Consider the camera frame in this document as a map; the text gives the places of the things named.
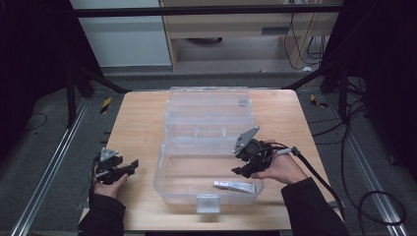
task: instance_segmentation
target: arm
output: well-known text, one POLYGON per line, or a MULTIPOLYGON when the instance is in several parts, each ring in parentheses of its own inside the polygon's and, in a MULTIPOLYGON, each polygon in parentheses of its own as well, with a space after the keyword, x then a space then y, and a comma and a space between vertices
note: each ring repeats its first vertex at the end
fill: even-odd
POLYGON ((288 184, 281 190, 281 194, 288 209, 294 236, 348 235, 346 226, 328 205, 319 187, 289 154, 274 156, 267 170, 254 173, 251 177, 270 178, 288 184))
POLYGON ((94 201, 79 224, 79 236, 123 236, 123 216, 126 208, 116 200, 116 196, 127 179, 128 174, 125 174, 112 185, 95 183, 94 201))

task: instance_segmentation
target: gray carpet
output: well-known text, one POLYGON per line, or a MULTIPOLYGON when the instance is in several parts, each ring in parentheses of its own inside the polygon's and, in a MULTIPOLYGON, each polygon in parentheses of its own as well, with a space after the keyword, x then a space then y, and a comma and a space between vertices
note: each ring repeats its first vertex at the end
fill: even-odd
MULTIPOLYGON (((110 78, 115 84, 126 89, 169 89, 172 86, 247 86, 250 88, 279 88, 287 86, 301 78, 302 75, 282 74, 226 74, 173 76, 149 76, 145 78, 110 78)), ((317 90, 312 87, 304 90, 317 90)), ((86 196, 83 192, 89 177, 90 162, 95 154, 105 146, 108 139, 106 132, 111 131, 123 95, 108 88, 94 84, 96 95, 89 101, 89 106, 81 127, 73 139, 68 152, 59 168, 55 179, 41 205, 30 231, 67 231, 76 232, 82 211, 77 209, 86 196), (106 114, 99 114, 103 100, 111 96, 112 101, 106 114)), ((309 122, 334 118, 330 108, 312 105, 310 94, 298 93, 301 105, 309 122)), ((326 97, 317 94, 318 101, 326 102, 326 97)), ((21 139, 10 151, 9 160, 3 164, 0 172, 0 232, 10 231, 28 203, 31 193, 41 178, 53 152, 65 131, 67 122, 66 93, 57 91, 41 99, 33 113, 41 112, 47 116, 34 115, 28 122, 27 129, 41 127, 22 133, 21 139)), ((336 124, 326 121, 311 124, 311 131, 317 134, 336 124)), ((407 208, 405 228, 409 235, 417 235, 417 184, 408 172, 399 166, 392 166, 387 161, 387 150, 379 139, 369 119, 360 114, 352 122, 352 134, 358 139, 368 160, 386 190, 407 208)), ((332 143, 340 140, 342 132, 336 129, 331 133, 315 138, 317 144, 332 143)), ((361 235, 357 211, 353 209, 341 188, 340 145, 317 145, 331 185, 347 202, 345 223, 352 235, 361 235)), ((351 158, 349 149, 345 151, 345 173, 348 190, 355 202, 366 193, 367 188, 351 158)), ((371 201, 365 210, 378 215, 371 201)), ((385 226, 380 226, 364 219, 368 235, 390 235, 385 226)))

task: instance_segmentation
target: person's left hand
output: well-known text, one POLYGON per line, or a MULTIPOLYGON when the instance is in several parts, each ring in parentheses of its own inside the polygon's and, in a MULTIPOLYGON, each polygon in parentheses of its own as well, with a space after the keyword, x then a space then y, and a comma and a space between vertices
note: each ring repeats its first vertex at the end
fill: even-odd
POLYGON ((116 199, 117 192, 119 191, 120 187, 128 180, 128 178, 129 175, 124 174, 118 181, 111 185, 105 185, 101 184, 100 182, 96 182, 94 185, 94 193, 116 199))

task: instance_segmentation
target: black curtain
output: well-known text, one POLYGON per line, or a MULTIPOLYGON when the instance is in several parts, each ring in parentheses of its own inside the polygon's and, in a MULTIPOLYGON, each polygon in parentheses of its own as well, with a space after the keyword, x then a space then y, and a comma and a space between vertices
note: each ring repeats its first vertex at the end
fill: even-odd
POLYGON ((356 6, 336 21, 325 61, 333 63, 322 84, 338 86, 335 70, 366 81, 371 118, 398 164, 417 181, 417 15, 413 0, 346 0, 356 6))
POLYGON ((36 101, 63 89, 68 71, 84 96, 93 90, 78 67, 103 76, 78 19, 44 14, 72 9, 69 0, 0 0, 0 161, 36 101))

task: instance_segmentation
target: white cabinet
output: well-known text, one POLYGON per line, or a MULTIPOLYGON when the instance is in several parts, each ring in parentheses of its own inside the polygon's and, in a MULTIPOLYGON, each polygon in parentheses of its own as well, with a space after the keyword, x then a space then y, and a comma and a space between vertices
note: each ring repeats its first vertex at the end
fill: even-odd
MULTIPOLYGON (((159 7, 157 0, 71 0, 74 9, 159 7)), ((102 68, 171 66, 160 16, 80 18, 102 68)))

